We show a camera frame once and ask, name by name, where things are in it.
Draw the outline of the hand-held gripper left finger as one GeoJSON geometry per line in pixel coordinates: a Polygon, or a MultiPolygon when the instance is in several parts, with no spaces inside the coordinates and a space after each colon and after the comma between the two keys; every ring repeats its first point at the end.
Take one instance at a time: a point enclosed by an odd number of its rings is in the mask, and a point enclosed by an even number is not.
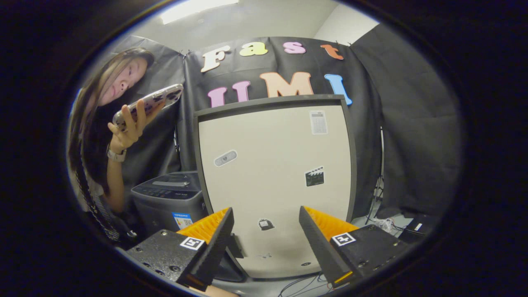
{"type": "Polygon", "coordinates": [[[126,254],[149,272],[205,291],[218,271],[233,226],[233,209],[227,207],[180,231],[157,231],[126,254]]]}

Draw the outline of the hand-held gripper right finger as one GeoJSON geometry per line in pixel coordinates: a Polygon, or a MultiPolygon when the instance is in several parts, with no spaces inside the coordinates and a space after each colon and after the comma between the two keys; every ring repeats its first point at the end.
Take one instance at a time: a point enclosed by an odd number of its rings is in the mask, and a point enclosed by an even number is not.
{"type": "Polygon", "coordinates": [[[302,205],[299,224],[334,289],[356,284],[399,261],[409,244],[375,224],[364,227],[302,205]]]}

